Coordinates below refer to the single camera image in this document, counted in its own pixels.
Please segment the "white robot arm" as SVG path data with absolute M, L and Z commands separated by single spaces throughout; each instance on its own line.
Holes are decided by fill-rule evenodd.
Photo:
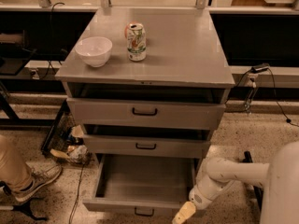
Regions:
M 206 209 L 235 181 L 263 189 L 260 224 L 299 224 L 299 142 L 285 145 L 268 163 L 212 158 L 172 224 L 183 224 Z

